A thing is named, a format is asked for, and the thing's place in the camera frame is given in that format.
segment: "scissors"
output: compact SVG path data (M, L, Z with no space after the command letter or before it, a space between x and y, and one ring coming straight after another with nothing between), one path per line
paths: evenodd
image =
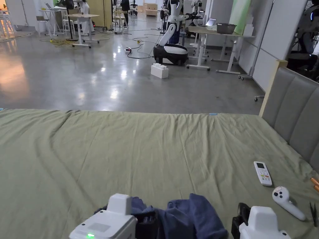
M309 204L310 204L312 220L314 221L314 226L317 227L317 209L316 209L316 204L314 203L314 207L312 207L311 202Z

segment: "remote control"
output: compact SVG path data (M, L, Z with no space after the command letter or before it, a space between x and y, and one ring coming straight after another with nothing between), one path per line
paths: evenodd
M269 176L269 172L265 163L255 161L254 165L255 165L255 169L256 169L260 183L264 186L271 186L272 181Z
M286 211L290 212L293 216L298 218L300 221L305 221L306 216L302 211L299 210L291 201L289 201L289 191L285 187L276 187L272 191L272 199L279 205L282 206Z

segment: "bed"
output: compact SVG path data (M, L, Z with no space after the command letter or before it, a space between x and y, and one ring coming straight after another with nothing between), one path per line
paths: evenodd
M317 238L309 202L319 205L310 182L319 178L318 84L280 68L272 85L260 116L1 111L1 237L68 238L118 192L163 209L204 195L229 234L239 202L268 206L292 238ZM308 221L272 200L253 161L266 163Z

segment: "concrete floor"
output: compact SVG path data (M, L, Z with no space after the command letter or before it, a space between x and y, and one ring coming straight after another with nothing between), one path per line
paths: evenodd
M156 113L245 113L258 114L263 94L253 80L216 73L227 63L208 61L211 71L169 65L169 77L150 74L153 58L130 59L125 47L137 47L134 37L158 35L159 31L138 31L160 27L159 20L139 14L131 17L131 35L105 35L97 31L100 45L91 49L57 48L39 41L38 35L0 43L0 107L59 110L104 110ZM147 41L133 57L152 56L158 36ZM211 57L220 51L211 50Z

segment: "gray upholstered headboard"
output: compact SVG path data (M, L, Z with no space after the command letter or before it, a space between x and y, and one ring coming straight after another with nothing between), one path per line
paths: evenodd
M319 172L319 84L279 68L262 117Z

